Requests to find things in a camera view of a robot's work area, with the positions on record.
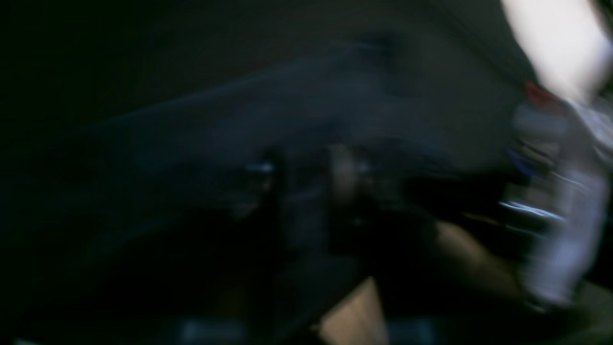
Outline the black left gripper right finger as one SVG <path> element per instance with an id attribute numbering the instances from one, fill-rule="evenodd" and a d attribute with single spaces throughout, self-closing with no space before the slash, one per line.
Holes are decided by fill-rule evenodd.
<path id="1" fill-rule="evenodd" d="M 330 146 L 330 185 L 334 206 L 350 206 L 372 189 L 369 152 L 360 146 Z"/>

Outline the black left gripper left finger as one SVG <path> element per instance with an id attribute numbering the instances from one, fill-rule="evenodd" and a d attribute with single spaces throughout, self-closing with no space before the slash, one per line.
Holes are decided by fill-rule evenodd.
<path id="1" fill-rule="evenodd" d="M 278 218 L 282 176 L 283 158 L 280 153 L 265 153 L 241 167 L 243 195 L 239 199 L 239 220 Z"/>

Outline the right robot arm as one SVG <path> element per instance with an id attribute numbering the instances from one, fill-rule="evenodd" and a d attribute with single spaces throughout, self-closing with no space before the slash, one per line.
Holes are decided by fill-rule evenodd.
<path id="1" fill-rule="evenodd" d="M 612 107 L 562 100 L 530 82 L 517 107 L 507 154 L 520 180 L 500 206 L 532 235 L 520 286 L 539 309 L 565 308 L 593 266 L 612 189 Z"/>

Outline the white robot base right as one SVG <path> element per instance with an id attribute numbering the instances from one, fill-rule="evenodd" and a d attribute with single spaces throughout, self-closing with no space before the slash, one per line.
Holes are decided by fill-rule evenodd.
<path id="1" fill-rule="evenodd" d="M 595 96 L 612 72 L 612 33 L 594 0 L 504 0 L 515 39 L 554 94 Z"/>

